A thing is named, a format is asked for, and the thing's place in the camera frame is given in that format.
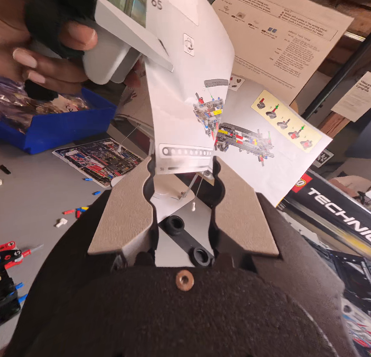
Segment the lego instruction booklet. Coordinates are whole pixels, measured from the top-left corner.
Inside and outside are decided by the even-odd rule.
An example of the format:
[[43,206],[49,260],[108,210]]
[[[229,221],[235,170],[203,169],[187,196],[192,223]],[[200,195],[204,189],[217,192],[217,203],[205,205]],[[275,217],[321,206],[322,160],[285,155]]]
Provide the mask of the lego instruction booklet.
[[144,60],[156,174],[212,171],[218,156],[278,206],[332,139],[232,73],[234,47],[208,0],[146,0],[146,29],[174,66]]

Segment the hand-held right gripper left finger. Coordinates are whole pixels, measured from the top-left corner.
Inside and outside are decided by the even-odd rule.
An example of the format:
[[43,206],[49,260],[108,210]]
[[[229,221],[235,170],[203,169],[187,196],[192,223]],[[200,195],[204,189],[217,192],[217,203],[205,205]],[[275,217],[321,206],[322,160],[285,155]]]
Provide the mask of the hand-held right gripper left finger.
[[150,155],[112,187],[87,254],[121,253],[133,266],[141,252],[157,249],[159,229],[154,195],[155,156]]

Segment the colourful sticker sheet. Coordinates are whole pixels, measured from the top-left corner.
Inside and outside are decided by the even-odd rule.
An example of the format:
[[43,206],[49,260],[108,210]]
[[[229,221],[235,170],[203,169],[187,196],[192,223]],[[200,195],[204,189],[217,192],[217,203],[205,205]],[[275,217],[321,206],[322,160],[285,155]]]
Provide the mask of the colourful sticker sheet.
[[113,138],[57,149],[53,155],[103,188],[110,187],[114,178],[123,177],[143,161]]

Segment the black rubber lego tire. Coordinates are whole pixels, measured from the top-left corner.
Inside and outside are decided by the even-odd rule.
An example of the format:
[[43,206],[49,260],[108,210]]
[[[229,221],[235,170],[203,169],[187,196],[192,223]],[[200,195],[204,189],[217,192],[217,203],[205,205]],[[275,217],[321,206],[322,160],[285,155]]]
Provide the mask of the black rubber lego tire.
[[195,267],[209,267],[213,256],[202,246],[197,246],[190,249],[189,258]]
[[166,232],[171,236],[177,236],[184,231],[184,221],[177,215],[171,215],[165,222]]

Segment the black metal pole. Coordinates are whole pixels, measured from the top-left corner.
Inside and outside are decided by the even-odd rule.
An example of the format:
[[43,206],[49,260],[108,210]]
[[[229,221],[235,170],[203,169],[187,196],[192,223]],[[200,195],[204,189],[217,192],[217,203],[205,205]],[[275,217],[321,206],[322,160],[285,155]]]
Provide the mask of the black metal pole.
[[331,80],[326,86],[320,91],[320,93],[313,99],[308,105],[301,117],[304,120],[308,120],[320,105],[332,94],[332,92],[338,87],[338,85],[355,69],[357,65],[364,67],[366,65],[365,58],[367,53],[370,52],[371,48],[371,34],[369,33],[365,40],[359,45],[355,52],[348,58],[348,60],[339,68]]

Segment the lego car chassis assembly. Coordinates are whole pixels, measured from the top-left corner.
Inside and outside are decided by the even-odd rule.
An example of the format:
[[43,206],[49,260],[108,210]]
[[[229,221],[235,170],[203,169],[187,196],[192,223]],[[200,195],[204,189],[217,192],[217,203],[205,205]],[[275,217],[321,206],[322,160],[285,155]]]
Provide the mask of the lego car chassis assembly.
[[25,257],[43,248],[43,244],[35,248],[20,250],[16,242],[10,241],[0,246],[0,325],[3,325],[21,312],[28,294],[19,295],[24,283],[15,283],[8,270],[21,265]]

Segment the black lego car box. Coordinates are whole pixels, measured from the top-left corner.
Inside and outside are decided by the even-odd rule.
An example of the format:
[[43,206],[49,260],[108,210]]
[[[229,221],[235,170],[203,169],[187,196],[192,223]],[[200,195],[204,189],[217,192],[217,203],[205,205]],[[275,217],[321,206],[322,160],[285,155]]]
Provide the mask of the black lego car box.
[[308,170],[278,205],[286,220],[343,282],[342,316],[360,356],[370,356],[370,210]]

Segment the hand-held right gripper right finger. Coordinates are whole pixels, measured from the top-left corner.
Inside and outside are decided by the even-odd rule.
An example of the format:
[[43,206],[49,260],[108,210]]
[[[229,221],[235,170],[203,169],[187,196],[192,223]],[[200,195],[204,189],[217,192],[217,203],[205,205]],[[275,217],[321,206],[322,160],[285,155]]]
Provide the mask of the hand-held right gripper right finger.
[[211,248],[234,259],[246,254],[278,257],[255,190],[220,157],[213,157],[216,201],[211,211]]

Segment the white paper notice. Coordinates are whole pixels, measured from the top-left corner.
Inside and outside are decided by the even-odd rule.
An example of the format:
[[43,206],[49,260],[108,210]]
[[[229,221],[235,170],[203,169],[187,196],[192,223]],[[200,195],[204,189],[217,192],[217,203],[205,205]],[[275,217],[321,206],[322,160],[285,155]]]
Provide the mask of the white paper notice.
[[371,108],[371,72],[359,81],[332,107],[331,111],[356,122]]

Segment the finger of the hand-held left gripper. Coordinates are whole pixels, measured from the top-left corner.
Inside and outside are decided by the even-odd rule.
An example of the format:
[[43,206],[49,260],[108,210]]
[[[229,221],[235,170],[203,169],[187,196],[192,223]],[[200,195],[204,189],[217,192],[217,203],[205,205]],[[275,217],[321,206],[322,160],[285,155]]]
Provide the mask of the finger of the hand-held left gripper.
[[174,66],[160,40],[112,3],[107,0],[97,0],[94,19],[104,30],[173,72]]

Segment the plastic bags of lego parts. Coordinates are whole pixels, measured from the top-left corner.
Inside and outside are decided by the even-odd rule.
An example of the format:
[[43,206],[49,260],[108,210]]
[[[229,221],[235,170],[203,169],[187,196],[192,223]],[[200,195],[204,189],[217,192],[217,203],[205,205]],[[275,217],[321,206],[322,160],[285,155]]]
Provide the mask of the plastic bags of lego parts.
[[0,122],[26,133],[37,115],[78,112],[90,109],[89,102],[81,96],[58,95],[52,101],[40,101],[28,97],[24,84],[1,77]]

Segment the small square marker tag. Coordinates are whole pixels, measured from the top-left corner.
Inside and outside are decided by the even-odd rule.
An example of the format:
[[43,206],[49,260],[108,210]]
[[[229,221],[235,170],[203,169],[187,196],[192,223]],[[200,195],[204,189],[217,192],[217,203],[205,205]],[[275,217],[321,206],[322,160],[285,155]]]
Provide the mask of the small square marker tag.
[[312,166],[316,168],[320,168],[325,165],[330,159],[334,157],[334,153],[329,151],[328,149],[324,149],[314,160]]

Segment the large blue plastic bin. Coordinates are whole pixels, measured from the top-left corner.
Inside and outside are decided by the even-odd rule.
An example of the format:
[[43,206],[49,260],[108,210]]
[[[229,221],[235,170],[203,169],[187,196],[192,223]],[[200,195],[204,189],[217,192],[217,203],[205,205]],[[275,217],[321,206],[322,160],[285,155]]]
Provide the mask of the large blue plastic bin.
[[82,88],[89,109],[61,114],[38,114],[25,133],[1,121],[1,140],[33,155],[72,141],[106,132],[117,107],[99,94]]

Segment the printed instruction sign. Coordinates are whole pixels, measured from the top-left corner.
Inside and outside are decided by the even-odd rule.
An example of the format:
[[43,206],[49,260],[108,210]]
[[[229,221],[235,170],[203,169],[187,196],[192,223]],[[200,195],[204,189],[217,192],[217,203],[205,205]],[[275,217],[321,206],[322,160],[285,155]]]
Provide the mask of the printed instruction sign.
[[215,0],[234,47],[232,73],[291,104],[354,18],[310,0]]

